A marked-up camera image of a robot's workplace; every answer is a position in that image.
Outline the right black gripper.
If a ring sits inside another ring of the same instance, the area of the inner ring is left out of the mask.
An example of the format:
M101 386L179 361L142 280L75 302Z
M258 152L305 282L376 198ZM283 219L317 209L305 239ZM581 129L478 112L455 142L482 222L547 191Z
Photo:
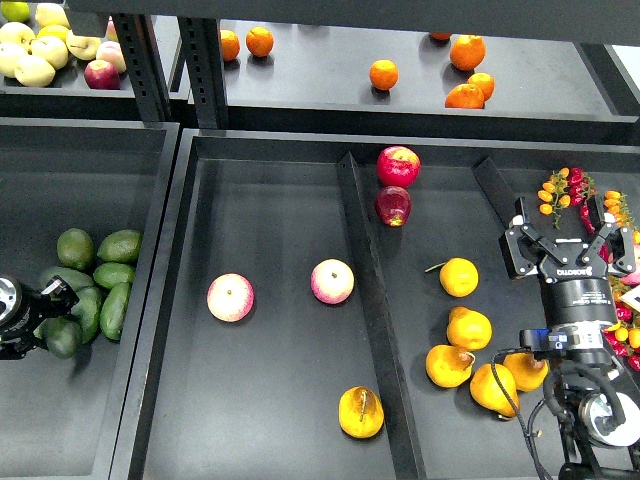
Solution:
M525 199L514 202L515 214L499 239L510 279L537 275L544 317L549 328L593 323L608 328L617 322L608 275L636 270L632 230L618 226L601 196L586 201L594 227L588 242L541 235L525 211Z

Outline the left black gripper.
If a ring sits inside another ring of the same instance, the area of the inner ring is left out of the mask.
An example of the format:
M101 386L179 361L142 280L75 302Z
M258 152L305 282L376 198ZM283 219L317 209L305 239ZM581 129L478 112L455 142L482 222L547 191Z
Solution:
M9 275L1 276L1 360L20 360L45 342L35 335L45 318L65 316L79 302L72 287L52 277L40 292Z

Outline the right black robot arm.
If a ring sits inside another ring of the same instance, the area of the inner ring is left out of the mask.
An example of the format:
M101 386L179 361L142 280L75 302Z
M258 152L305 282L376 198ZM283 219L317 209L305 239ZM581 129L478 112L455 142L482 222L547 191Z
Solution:
M541 405L556 418L561 479L636 479L639 402L617 390L624 368L606 347L617 320L609 279L635 270L630 228L588 200L593 233L551 239L525 212L523 199L494 200L505 231L500 247L512 279L538 280L545 325L519 334L519 352L549 365Z

